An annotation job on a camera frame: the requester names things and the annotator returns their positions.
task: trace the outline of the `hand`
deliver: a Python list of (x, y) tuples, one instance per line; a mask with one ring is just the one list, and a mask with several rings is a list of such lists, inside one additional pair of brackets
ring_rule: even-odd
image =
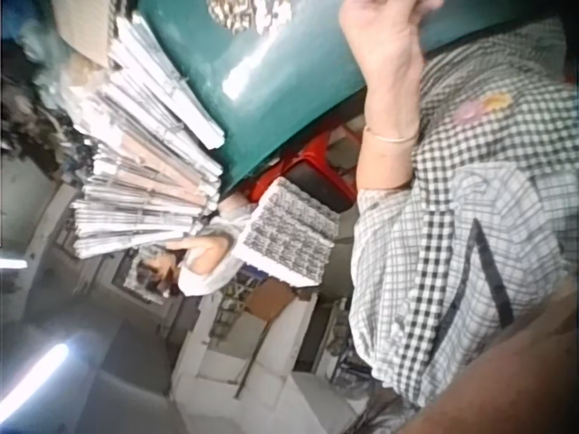
[(412, 136), (419, 125), (424, 60), (418, 25), (443, 0), (345, 0), (340, 25), (364, 76), (366, 124), (380, 136)]

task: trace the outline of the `fluorescent light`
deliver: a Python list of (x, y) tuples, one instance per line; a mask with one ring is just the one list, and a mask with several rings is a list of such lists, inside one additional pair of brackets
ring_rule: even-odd
[(33, 366), (16, 387), (0, 402), (0, 424), (12, 416), (46, 383), (54, 371), (64, 362), (68, 354), (69, 347), (66, 344), (57, 344)]
[(28, 263), (24, 259), (0, 259), (0, 269), (25, 269)]

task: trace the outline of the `paper bundle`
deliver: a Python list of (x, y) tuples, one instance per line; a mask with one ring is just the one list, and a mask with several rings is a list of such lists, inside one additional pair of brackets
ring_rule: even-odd
[(177, 74), (139, 14), (118, 18), (119, 66), (81, 103), (99, 140), (75, 210), (80, 258), (195, 234), (217, 207), (223, 131)]

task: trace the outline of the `woman's arm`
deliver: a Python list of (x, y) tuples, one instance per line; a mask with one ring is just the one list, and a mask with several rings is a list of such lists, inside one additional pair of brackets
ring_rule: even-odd
[(366, 130), (358, 160), (360, 190), (400, 187), (413, 177), (424, 60), (418, 25), (442, 0), (346, 0), (340, 24), (364, 75)]

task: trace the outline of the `shirt sleeve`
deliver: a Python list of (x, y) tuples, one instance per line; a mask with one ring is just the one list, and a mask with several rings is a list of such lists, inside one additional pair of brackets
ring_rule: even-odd
[(354, 228), (351, 270), (355, 287), (360, 259), (366, 255), (382, 255), (381, 246), (386, 244), (384, 235), (400, 218), (410, 195), (411, 190), (361, 190), (358, 193), (360, 217)]
[(358, 193), (360, 217), (354, 228), (351, 274), (355, 290), (350, 325), (358, 355), (373, 367), (389, 234), (410, 196), (410, 190)]

